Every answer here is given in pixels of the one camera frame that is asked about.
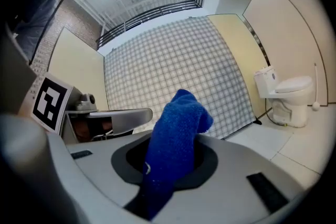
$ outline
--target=toilet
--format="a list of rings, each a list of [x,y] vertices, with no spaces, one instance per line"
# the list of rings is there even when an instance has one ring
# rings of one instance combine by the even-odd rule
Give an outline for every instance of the toilet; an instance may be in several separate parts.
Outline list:
[[[273,66],[254,74],[260,98],[272,104],[273,120],[293,127],[304,127],[308,121],[308,102],[314,90],[309,76],[295,77],[279,83]]]

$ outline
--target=grid pattern curtain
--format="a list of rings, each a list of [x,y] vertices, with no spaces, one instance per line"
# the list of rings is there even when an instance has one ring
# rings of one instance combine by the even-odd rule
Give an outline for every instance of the grid pattern curtain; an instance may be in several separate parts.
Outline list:
[[[224,138],[255,120],[239,67],[207,17],[134,37],[105,57],[104,71],[110,110],[150,108],[149,124],[178,89],[193,93],[214,118],[208,136]]]

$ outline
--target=toilet seat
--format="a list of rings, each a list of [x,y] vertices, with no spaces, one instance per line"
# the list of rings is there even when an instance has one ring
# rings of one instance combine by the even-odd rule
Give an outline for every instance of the toilet seat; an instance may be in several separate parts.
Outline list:
[[[280,82],[276,88],[276,93],[289,93],[304,90],[312,84],[312,79],[309,76],[296,77]]]

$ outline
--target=toilet tank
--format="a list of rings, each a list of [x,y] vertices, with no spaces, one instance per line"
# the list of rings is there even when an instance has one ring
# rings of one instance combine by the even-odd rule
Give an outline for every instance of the toilet tank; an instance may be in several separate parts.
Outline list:
[[[260,98],[268,98],[269,93],[279,84],[278,75],[273,66],[263,68],[254,74]]]

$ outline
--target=tiled wall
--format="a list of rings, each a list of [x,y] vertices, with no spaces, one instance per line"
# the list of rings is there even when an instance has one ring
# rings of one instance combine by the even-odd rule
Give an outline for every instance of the tiled wall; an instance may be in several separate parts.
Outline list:
[[[214,118],[209,136],[224,138],[255,120],[238,65],[207,17],[136,36],[105,57],[104,71],[110,110],[151,108],[151,124],[181,88]]]
[[[41,40],[31,66],[38,75],[30,89],[33,96],[35,96],[47,72],[52,50],[63,27],[66,27],[92,48],[97,48],[95,40],[100,37],[101,26],[74,0],[64,0],[55,14],[52,25]]]

